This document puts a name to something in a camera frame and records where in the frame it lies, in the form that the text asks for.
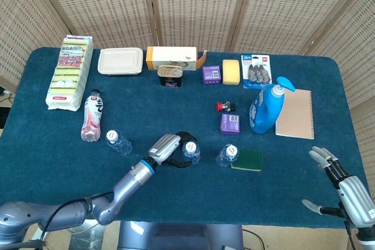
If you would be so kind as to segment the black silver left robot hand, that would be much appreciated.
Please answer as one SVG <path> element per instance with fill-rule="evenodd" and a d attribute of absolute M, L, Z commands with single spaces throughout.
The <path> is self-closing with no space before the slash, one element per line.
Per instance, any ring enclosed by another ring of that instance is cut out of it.
<path fill-rule="evenodd" d="M 174 151 L 182 150 L 184 161 L 173 157 Z M 150 163 L 157 165 L 168 164 L 177 168 L 186 168 L 199 161 L 201 150 L 197 139 L 186 131 L 162 136 L 148 151 Z"/>

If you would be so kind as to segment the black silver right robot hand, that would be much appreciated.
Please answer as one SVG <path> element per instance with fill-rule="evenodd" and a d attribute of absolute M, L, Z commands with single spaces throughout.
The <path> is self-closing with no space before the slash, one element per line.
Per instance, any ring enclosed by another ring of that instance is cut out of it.
<path fill-rule="evenodd" d="M 302 204 L 320 215 L 346 218 L 356 228 L 369 228 L 374 225 L 374 203 L 364 184 L 357 177 L 348 173 L 339 159 L 325 148 L 312 147 L 309 156 L 318 163 L 333 184 L 339 198 L 340 207 L 319 206 L 307 199 Z"/>

